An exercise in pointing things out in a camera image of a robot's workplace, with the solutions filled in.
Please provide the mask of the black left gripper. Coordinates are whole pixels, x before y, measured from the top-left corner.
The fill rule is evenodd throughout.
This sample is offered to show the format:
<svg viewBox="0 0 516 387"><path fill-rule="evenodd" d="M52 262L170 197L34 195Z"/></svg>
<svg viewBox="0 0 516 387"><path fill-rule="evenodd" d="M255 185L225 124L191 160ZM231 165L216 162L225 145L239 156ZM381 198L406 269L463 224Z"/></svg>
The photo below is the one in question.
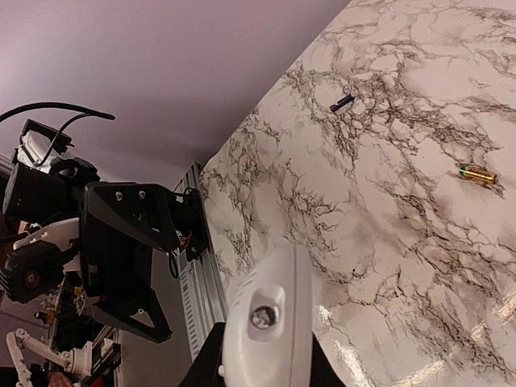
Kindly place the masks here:
<svg viewBox="0 0 516 387"><path fill-rule="evenodd" d="M91 182L80 215L81 272L98 298L92 315L101 324L153 343L173 331L151 287L152 254L180 241L173 224L176 195L158 184Z"/></svg>

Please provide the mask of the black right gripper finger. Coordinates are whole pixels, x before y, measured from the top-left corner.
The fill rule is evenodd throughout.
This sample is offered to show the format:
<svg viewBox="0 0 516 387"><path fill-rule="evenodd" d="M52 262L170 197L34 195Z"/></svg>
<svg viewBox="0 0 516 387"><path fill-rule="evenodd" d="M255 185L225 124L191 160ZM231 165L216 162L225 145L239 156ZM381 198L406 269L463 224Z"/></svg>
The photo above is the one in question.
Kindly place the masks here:
<svg viewBox="0 0 516 387"><path fill-rule="evenodd" d="M224 386L223 378L218 374L222 364L223 336L226 323L213 325L201 351L189 368L189 387ZM321 348L315 334L312 344L310 386L345 387L332 368L326 354Z"/></svg>

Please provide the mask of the white remote control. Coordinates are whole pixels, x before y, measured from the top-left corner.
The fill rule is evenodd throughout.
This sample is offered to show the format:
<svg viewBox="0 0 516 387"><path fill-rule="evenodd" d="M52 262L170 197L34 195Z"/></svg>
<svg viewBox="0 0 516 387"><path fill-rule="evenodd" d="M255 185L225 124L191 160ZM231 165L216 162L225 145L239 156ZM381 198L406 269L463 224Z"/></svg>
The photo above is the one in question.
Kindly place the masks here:
<svg viewBox="0 0 516 387"><path fill-rule="evenodd" d="M245 277L231 304L219 374L227 386L307 386L312 354L311 259L273 250Z"/></svg>

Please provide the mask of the black battery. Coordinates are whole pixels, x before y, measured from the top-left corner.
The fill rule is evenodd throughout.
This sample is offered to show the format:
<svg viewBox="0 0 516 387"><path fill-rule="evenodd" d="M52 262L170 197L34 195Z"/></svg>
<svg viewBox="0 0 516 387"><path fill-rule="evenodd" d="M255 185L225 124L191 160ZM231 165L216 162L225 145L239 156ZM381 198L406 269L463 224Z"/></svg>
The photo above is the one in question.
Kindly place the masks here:
<svg viewBox="0 0 516 387"><path fill-rule="evenodd" d="M354 100L355 100L355 98L352 95L349 94L349 95L341 98L340 100L338 100L334 104L332 104L330 106L330 111L335 113L336 111L342 109L347 104L352 103Z"/></svg>

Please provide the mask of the gold AA battery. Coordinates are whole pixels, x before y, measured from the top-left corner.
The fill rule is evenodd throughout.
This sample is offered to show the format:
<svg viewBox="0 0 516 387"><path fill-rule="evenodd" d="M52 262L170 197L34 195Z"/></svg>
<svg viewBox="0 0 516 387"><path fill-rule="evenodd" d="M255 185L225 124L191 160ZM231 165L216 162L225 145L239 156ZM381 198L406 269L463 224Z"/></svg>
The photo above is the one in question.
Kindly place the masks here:
<svg viewBox="0 0 516 387"><path fill-rule="evenodd" d="M459 168L460 175L474 181L493 185L497 181L497 175L488 170L480 169L475 165L463 164Z"/></svg>

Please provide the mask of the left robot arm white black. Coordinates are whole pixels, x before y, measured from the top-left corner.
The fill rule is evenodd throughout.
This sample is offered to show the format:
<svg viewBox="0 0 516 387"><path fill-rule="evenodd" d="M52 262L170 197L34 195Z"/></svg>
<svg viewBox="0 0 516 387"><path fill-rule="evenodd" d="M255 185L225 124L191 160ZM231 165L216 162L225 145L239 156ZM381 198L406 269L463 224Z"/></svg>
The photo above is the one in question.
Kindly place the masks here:
<svg viewBox="0 0 516 387"><path fill-rule="evenodd" d="M34 223L19 235L1 270L7 297L28 303L55 289L77 262L92 315L154 343L172 332L151 287L152 253L179 245L174 194L157 184L106 182L90 163L54 161L47 172L17 162L2 212Z"/></svg>

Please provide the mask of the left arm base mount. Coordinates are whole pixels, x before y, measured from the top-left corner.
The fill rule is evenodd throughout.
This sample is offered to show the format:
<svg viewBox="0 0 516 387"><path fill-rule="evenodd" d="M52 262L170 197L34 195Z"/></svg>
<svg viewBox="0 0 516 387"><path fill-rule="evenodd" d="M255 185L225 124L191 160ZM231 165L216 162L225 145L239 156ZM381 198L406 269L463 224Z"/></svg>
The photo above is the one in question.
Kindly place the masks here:
<svg viewBox="0 0 516 387"><path fill-rule="evenodd" d="M169 213L176 231L181 233L180 249L186 261L201 257L210 246L202 198L197 189L186 188L183 193L168 191Z"/></svg>

